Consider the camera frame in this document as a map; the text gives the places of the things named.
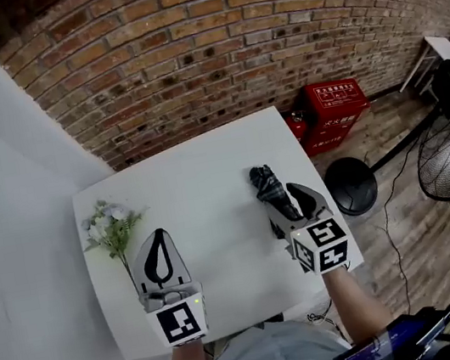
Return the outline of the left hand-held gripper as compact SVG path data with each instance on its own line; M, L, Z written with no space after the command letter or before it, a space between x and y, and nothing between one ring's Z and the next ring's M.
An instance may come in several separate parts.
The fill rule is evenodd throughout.
M166 274L159 271L159 265L164 264L160 262L160 253ZM145 240L132 273L145 317L166 347L183 346L207 335L209 326L201 283L192 281L165 229L158 228Z

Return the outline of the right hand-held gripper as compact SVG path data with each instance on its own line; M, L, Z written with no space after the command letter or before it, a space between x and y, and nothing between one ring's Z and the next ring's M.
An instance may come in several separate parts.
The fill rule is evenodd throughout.
M303 272L317 275L350 265L352 248L349 230L328 208L323 195L299 183L285 186L297 201L304 217L291 219L282 206L264 205L278 239L285 239L286 250Z

